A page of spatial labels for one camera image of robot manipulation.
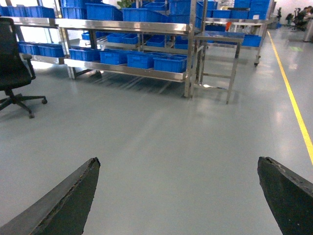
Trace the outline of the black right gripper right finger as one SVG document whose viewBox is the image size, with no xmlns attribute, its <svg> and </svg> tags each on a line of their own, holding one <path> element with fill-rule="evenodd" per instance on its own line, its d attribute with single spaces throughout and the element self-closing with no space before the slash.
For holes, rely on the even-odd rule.
<svg viewBox="0 0 313 235">
<path fill-rule="evenodd" d="M 313 184 L 270 157 L 259 157 L 257 173 L 282 234 L 311 235 Z"/>
</svg>

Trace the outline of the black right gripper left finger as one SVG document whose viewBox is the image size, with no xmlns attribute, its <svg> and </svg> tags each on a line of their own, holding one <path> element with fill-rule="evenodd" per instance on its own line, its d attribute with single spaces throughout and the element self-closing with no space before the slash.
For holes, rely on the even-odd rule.
<svg viewBox="0 0 313 235">
<path fill-rule="evenodd" d="M 91 158 L 0 228 L 2 235 L 81 235 L 91 209 L 100 162 Z"/>
</svg>

